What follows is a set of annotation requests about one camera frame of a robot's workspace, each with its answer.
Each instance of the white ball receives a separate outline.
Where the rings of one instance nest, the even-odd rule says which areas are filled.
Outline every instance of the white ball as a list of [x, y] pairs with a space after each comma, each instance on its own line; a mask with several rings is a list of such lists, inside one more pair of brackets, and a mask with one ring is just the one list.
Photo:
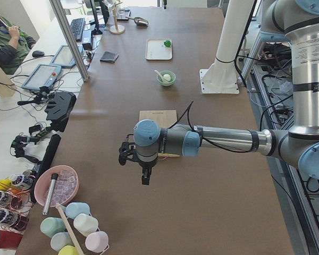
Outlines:
[[163, 75], [163, 78], [164, 78], [165, 80], [167, 80], [167, 81], [170, 81], [170, 80], [171, 80], [171, 77], [170, 77], [169, 74]]

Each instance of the blue joint cap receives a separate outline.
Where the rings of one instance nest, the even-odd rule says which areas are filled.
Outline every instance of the blue joint cap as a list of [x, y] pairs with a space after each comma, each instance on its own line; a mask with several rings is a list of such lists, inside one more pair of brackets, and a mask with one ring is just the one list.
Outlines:
[[301, 154], [298, 168], [301, 172], [319, 180], [319, 142], [310, 146]]
[[267, 43], [281, 43], [284, 41], [290, 41], [283, 33], [269, 33], [265, 31], [260, 31], [261, 41]]
[[200, 147], [200, 135], [197, 132], [188, 131], [183, 140], [182, 155], [195, 157]]
[[133, 139], [138, 146], [150, 146], [160, 137], [161, 128], [152, 120], [142, 120], [133, 129]]
[[295, 0], [297, 5], [305, 12], [319, 15], [319, 0]]

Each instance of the keyboard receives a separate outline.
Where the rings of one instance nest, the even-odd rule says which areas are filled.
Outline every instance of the keyboard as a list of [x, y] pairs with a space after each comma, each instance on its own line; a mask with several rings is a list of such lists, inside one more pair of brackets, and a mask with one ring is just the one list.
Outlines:
[[81, 41], [85, 19], [79, 18], [71, 21], [70, 28], [76, 41]]

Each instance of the pink bowl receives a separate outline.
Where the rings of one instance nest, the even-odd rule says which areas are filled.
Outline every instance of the pink bowl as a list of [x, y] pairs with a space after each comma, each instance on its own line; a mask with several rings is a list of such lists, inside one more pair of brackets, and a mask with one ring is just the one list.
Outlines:
[[34, 196], [35, 196], [38, 204], [40, 204], [41, 206], [44, 206], [44, 204], [45, 204], [45, 200], [46, 200], [45, 194], [46, 194], [46, 192], [49, 188], [49, 185], [51, 183], [51, 175], [53, 173], [58, 173], [59, 174], [58, 180], [59, 179], [61, 180], [61, 178], [62, 178], [61, 172], [62, 171], [69, 172], [69, 174], [71, 176], [74, 176], [77, 181], [76, 181], [73, 192], [68, 197], [66, 197], [63, 201], [57, 201], [57, 202], [60, 203], [61, 205], [64, 205], [64, 204], [70, 202], [74, 198], [74, 196], [77, 194], [78, 188], [79, 188], [79, 180], [78, 180], [78, 175], [75, 172], [75, 170], [72, 167], [65, 166], [65, 165], [64, 166], [54, 166], [54, 167], [51, 167], [46, 172], [44, 172], [41, 175], [41, 177], [39, 177], [39, 179], [36, 183], [35, 189], [34, 189]]

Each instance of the white spoon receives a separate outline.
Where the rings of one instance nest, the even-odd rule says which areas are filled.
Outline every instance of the white spoon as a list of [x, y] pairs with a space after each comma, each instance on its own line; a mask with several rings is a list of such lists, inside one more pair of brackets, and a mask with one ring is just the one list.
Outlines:
[[158, 74], [159, 77], [161, 77], [163, 83], [169, 83], [169, 82], [161, 75], [161, 73], [160, 73], [158, 70], [154, 70], [154, 71]]

